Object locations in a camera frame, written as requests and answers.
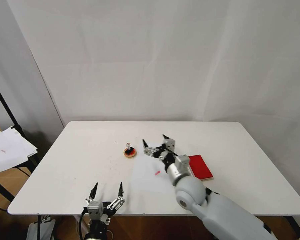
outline red book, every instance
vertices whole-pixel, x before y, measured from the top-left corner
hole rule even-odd
[[[213,178],[212,173],[210,172],[206,163],[203,161],[201,155],[189,156],[189,158],[189,166],[193,176],[199,178],[200,180]]]

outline table leg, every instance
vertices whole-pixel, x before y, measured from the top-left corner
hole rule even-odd
[[[40,240],[40,225],[41,225],[41,216],[38,215],[38,222],[37,222],[37,240]]]
[[[80,216],[79,216],[79,215],[74,215],[73,217],[74,217],[74,218],[77,220],[77,222],[79,223]],[[88,227],[88,225],[86,224],[86,222],[85,222],[84,220],[82,220],[81,225],[82,225],[81,227],[82,227],[82,232],[83,232],[83,233],[89,232],[89,227]]]

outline wooden floor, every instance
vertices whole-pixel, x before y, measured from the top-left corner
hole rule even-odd
[[[13,195],[21,189],[27,176],[17,169],[0,173],[0,183]],[[0,195],[0,207],[7,209],[9,201]],[[275,233],[279,240],[296,240],[297,236],[283,217],[260,217]],[[0,239],[26,239],[26,232],[36,216],[11,216],[0,211]],[[55,237],[62,240],[77,240],[76,221],[71,216],[55,217]],[[205,239],[212,235],[196,217],[157,217],[157,216],[114,216],[109,230],[114,240],[134,239]]]

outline white backdrop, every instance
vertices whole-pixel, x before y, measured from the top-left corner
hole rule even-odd
[[[43,156],[63,129],[36,62],[6,1],[0,0],[0,92]],[[0,102],[0,127],[13,125]]]
[[[65,123],[238,121],[300,194],[300,0],[8,2]]]

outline black metal frame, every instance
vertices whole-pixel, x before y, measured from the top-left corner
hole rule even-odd
[[[25,138],[26,140],[27,137],[26,135],[24,134],[21,126],[18,124],[16,118],[14,117],[14,115],[12,114],[10,108],[8,107],[6,101],[4,100],[3,96],[1,95],[0,93],[0,102],[1,104],[3,105],[4,109],[6,110],[6,112],[8,113],[9,117],[11,118],[14,126],[12,128],[15,128],[23,138]],[[36,166],[38,165],[39,163],[39,158],[36,154],[34,154],[32,156],[33,160],[29,160],[24,162],[24,163],[21,163],[19,164],[18,166],[15,166],[15,167],[27,167],[29,169],[29,171],[32,173],[34,171],[34,169],[36,168]],[[0,194],[2,196],[4,196],[6,199],[8,199],[10,202],[12,202],[12,200],[14,199],[14,196],[8,191],[6,190],[1,184],[0,184]]]

